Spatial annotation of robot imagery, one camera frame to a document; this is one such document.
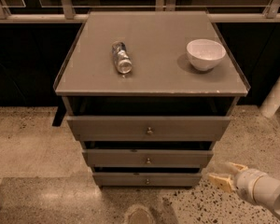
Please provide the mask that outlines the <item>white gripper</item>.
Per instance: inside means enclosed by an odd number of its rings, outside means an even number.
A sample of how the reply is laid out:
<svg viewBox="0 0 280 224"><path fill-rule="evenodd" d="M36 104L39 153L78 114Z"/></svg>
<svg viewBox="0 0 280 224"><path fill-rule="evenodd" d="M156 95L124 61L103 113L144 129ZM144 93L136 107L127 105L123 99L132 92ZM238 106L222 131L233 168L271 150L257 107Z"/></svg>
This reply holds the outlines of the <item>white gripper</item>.
<svg viewBox="0 0 280 224"><path fill-rule="evenodd" d="M256 205L254 187L261 177L266 176L266 173L257 169L248 169L247 166L234 162L227 163L227 170L230 174L237 174L234 178L234 185L238 196L245 202ZM209 174L208 179L213 185L225 192L232 193L234 191L230 175Z"/></svg>

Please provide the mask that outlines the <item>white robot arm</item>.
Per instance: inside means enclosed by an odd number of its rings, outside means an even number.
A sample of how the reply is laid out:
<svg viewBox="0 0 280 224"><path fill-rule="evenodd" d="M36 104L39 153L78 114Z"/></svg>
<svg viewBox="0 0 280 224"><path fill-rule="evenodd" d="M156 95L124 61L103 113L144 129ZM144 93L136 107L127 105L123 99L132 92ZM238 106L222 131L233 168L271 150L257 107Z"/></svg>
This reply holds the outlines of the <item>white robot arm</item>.
<svg viewBox="0 0 280 224"><path fill-rule="evenodd" d="M219 189L235 192L243 201L264 207L280 220L279 179L234 162L217 164L207 178Z"/></svg>

